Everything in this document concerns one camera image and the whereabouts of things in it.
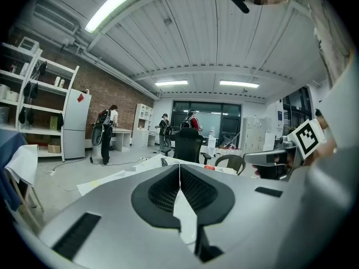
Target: concrete floor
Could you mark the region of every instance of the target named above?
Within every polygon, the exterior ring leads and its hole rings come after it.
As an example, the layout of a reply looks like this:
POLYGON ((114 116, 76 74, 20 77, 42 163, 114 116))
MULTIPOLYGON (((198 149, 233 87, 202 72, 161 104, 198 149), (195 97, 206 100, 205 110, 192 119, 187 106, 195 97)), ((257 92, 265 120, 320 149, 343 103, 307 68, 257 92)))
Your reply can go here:
MULTIPOLYGON (((89 159, 91 151, 87 151, 86 159, 81 161, 75 159, 63 163, 60 159, 39 159, 38 169, 36 171, 35 190, 44 207, 44 212, 43 214, 39 214, 38 212, 36 215, 42 219, 43 224, 48 223, 66 206, 81 197, 77 190, 77 184, 104 178, 121 170, 131 171, 131 168, 134 165, 143 162, 143 160, 141 160, 142 157, 155 156, 156 154, 153 153, 154 151, 158 151, 158 146, 147 147, 141 150, 130 149, 128 152, 110 151, 110 161, 108 166, 91 164, 89 159), (61 166, 55 169, 55 172, 51 177, 50 172, 58 165, 61 166)), ((214 165, 216 159, 217 158, 209 160, 208 163, 214 165)), ((96 160, 94 158, 94 163, 98 163, 99 161, 102 162, 101 159, 96 160)), ((203 162, 204 158, 201 155, 200 163, 203 162)), ((219 166, 226 167, 226 161, 221 162, 219 166)), ((254 176, 254 170, 251 165, 246 167, 241 176, 242 175, 248 177, 254 176)))

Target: black office chair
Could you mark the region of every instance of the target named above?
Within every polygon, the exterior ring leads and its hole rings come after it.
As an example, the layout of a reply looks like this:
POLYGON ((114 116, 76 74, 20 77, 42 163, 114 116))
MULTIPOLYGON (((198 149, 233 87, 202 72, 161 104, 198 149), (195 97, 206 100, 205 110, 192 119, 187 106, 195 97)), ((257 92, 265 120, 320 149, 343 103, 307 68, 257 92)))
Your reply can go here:
POLYGON ((217 166, 221 161, 228 159, 227 168, 232 168, 237 172, 237 175, 240 175, 242 171, 246 168, 246 162, 242 156, 239 155, 224 155, 219 157, 215 161, 215 165, 217 166))
MULTIPOLYGON (((182 128, 174 135, 174 140, 176 142, 173 155, 175 159, 200 163, 200 151, 204 138, 198 134, 195 128, 182 128)), ((204 164, 207 164, 211 156, 205 153, 202 155, 204 164)))

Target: bottle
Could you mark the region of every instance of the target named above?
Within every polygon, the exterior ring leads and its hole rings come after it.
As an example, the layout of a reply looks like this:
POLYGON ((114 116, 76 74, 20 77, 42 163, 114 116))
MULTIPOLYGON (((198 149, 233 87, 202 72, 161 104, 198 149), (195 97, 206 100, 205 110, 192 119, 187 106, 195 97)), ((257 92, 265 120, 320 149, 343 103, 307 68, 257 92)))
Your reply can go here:
POLYGON ((63 87, 63 84, 65 83, 65 80, 64 79, 61 79, 61 82, 60 82, 60 85, 59 87, 63 87))
POLYGON ((60 77, 57 76, 56 79, 55 79, 55 83, 54 83, 54 86, 55 87, 58 87, 58 83, 60 82, 60 77))

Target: white wall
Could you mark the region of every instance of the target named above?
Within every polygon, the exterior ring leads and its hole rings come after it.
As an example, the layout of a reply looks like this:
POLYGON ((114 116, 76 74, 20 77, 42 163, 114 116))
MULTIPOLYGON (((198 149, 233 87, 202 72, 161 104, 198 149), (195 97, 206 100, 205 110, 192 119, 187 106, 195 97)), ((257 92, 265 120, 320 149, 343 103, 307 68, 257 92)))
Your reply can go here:
MULTIPOLYGON (((155 130, 154 126, 159 124, 159 122, 162 119, 162 115, 164 113, 168 114, 168 119, 171 120, 172 117, 172 107, 173 107, 173 101, 174 100, 189 100, 188 98, 181 99, 181 98, 161 98, 158 101, 154 102, 154 115, 153 115, 153 129, 155 130)), ((277 123, 277 110, 283 111, 283 104, 280 104, 277 106, 276 103, 272 103, 270 105, 266 104, 259 104, 259 103, 252 103, 249 101, 233 101, 233 100, 226 100, 226 99, 190 99, 191 101, 203 101, 207 103, 227 103, 227 104, 238 104, 242 105, 242 114, 241 114, 241 125, 243 125, 243 118, 247 117, 254 117, 257 118, 270 118, 271 119, 271 133, 273 137, 275 135, 282 136, 283 133, 283 125, 281 128, 278 129, 278 123, 277 123)))
POLYGON ((315 85, 309 84, 307 85, 309 90, 309 97, 310 97, 310 107, 312 109, 312 118, 315 118, 315 109, 319 109, 320 103, 319 101, 324 100, 326 95, 329 92, 329 83, 328 81, 324 81, 320 88, 316 87, 315 85))

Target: brick wall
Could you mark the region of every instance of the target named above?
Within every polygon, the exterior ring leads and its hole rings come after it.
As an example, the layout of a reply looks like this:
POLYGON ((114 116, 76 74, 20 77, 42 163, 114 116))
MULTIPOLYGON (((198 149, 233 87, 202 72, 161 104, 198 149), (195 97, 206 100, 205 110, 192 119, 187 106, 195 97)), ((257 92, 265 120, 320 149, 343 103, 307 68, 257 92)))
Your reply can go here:
MULTIPOLYGON (((62 52, 59 48, 41 40, 20 29, 15 29, 11 34, 8 43, 18 46, 24 36, 36 40, 40 43, 40 48, 43 50, 42 57, 54 61, 68 68, 75 69, 80 66, 79 71, 72 84, 72 88, 79 91, 90 90, 91 104, 89 108, 88 120, 86 123, 86 138, 91 138, 92 127, 97 116, 104 109, 108 109, 111 105, 118 106, 118 121, 119 128, 133 129, 135 113, 137 104, 145 104, 153 108, 153 99, 147 97, 143 93, 137 91, 133 87, 121 82, 114 76, 102 71, 96 66, 88 63, 87 61, 69 53, 62 52)), ((45 98, 47 107, 58 108, 59 99, 61 96, 53 95, 45 92, 42 95, 49 95, 45 98)), ((34 104, 40 105, 42 98, 38 98, 34 104)), ((49 115, 38 114, 37 124, 47 126, 49 124, 49 115)))

